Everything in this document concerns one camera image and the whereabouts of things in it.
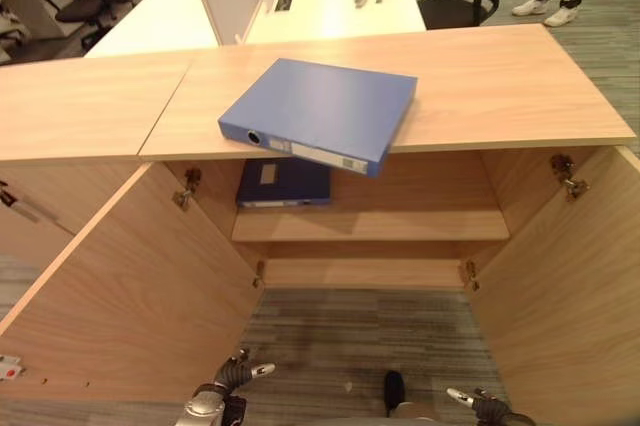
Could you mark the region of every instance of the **blue folder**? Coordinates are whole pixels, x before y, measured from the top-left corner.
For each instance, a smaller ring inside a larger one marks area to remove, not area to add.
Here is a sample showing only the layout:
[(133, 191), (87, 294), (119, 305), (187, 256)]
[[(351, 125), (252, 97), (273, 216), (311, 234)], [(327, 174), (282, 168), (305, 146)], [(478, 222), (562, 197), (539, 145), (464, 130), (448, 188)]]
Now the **blue folder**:
[(279, 59), (218, 124), (226, 138), (375, 177), (417, 81)]
[(238, 206), (268, 208), (327, 204), (331, 168), (299, 158), (248, 159), (242, 172)]

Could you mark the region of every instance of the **white sneaker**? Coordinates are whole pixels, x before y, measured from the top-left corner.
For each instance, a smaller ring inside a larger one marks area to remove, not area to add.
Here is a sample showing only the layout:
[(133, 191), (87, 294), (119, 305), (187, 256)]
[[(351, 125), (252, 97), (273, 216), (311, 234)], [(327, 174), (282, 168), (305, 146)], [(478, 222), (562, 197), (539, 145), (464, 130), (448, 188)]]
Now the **white sneaker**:
[(514, 16), (529, 16), (531, 14), (544, 14), (547, 12), (549, 1), (529, 0), (511, 10)]
[(570, 23), (578, 16), (578, 8), (565, 8), (564, 6), (544, 20), (544, 24), (551, 28), (557, 28)]

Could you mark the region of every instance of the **open cabinet door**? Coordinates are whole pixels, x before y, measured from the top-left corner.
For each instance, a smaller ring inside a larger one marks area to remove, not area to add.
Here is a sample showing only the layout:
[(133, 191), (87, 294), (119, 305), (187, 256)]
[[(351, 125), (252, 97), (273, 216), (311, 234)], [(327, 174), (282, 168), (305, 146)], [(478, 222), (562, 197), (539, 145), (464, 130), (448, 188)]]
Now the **open cabinet door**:
[(558, 425), (640, 413), (640, 161), (601, 148), (470, 292), (515, 411)]
[(184, 401), (232, 353), (255, 273), (163, 164), (142, 165), (0, 322), (0, 394)]

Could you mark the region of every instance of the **wooden shelf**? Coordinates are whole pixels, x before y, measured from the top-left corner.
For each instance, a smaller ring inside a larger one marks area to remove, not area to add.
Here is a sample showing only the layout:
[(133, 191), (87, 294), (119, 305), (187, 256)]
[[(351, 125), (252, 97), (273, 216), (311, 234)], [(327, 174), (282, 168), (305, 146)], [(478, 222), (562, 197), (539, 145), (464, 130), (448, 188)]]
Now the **wooden shelf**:
[(454, 242), (273, 243), (267, 288), (461, 290)]
[(241, 209), (235, 241), (455, 241), (509, 237), (478, 153), (390, 155), (379, 178), (334, 170), (332, 204)]

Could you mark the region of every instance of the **cabinet door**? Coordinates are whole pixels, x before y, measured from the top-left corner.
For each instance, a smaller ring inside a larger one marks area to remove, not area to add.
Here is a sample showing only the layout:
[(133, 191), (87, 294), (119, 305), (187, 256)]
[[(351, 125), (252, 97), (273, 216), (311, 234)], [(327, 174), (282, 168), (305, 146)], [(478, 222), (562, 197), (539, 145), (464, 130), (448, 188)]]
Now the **cabinet door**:
[(0, 254), (43, 270), (73, 235), (46, 217), (21, 214), (0, 203)]
[(162, 164), (141, 166), (0, 322), (0, 394), (183, 401), (234, 351), (254, 272)]
[(2, 165), (0, 180), (18, 199), (76, 234), (138, 166), (137, 161)]
[(640, 161), (601, 148), (478, 277), (473, 312), (514, 410), (610, 424), (640, 412)]

